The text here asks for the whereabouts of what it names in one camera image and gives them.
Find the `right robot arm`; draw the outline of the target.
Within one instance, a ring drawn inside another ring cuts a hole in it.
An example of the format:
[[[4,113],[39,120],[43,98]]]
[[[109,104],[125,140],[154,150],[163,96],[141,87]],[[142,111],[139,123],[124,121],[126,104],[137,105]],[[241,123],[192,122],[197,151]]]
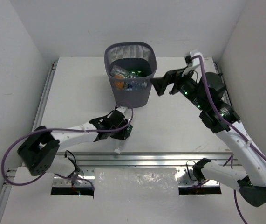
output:
[[[192,167],[195,181],[218,181],[239,192],[252,206],[266,203],[266,162],[260,150],[251,148],[253,141],[234,109],[222,100],[226,91],[220,75],[205,73],[199,82],[192,78],[193,73],[170,70],[163,77],[150,79],[159,96],[168,85],[173,84],[169,94],[182,93],[200,111],[204,125],[220,138],[237,157],[244,171],[234,171],[222,167],[210,159],[203,158]]]

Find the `green plastic bottle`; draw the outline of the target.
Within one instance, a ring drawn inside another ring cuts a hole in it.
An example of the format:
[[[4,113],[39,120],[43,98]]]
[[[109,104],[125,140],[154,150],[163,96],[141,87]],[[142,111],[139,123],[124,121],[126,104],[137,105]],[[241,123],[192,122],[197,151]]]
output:
[[[144,77],[144,72],[142,70],[129,70],[129,73],[132,78]]]

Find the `clear bottle white cap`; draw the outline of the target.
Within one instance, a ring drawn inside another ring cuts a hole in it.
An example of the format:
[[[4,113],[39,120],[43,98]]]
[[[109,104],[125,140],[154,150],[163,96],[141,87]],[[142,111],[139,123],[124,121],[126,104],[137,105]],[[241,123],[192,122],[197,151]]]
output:
[[[111,76],[113,76],[114,78],[117,79],[133,79],[136,78],[136,76],[132,73],[129,72],[126,69],[123,69],[117,65],[114,65],[111,72],[110,72]]]

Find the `orange juice bottle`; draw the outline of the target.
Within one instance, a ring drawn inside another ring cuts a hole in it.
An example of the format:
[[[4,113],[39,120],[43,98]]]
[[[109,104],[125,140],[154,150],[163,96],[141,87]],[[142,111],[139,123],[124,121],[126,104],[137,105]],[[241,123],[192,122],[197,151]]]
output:
[[[118,90],[123,90],[124,89],[124,79],[125,76],[121,75],[121,74],[115,74],[114,75],[115,81],[114,81],[114,86],[118,89]]]

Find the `clear bottle blue label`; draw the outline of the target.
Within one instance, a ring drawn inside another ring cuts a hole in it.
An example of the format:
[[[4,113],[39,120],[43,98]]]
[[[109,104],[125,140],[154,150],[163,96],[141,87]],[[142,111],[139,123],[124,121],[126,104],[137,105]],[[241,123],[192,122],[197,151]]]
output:
[[[141,90],[147,87],[147,83],[139,81],[124,82],[123,87],[125,91]]]

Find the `clear bottle dark green label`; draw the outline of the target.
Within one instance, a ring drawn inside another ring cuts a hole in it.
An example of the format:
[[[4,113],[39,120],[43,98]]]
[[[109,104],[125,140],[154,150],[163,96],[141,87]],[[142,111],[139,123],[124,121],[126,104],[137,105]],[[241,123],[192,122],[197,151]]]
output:
[[[123,121],[121,123],[121,125],[129,125],[129,123],[131,122],[131,119],[126,119],[125,121]],[[126,145],[126,140],[115,140],[115,149],[114,149],[114,153],[115,154],[120,154],[122,152],[122,149],[124,148],[124,146]]]

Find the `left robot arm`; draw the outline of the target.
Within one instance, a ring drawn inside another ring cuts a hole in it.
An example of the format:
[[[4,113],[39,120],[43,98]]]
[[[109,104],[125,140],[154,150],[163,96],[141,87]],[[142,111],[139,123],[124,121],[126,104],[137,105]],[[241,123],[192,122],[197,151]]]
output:
[[[76,162],[67,157],[59,158],[57,152],[107,138],[127,139],[132,130],[130,120],[125,116],[127,109],[123,106],[116,107],[108,115],[61,131],[40,126],[21,144],[17,153],[32,176],[48,172],[70,177],[79,172]]]

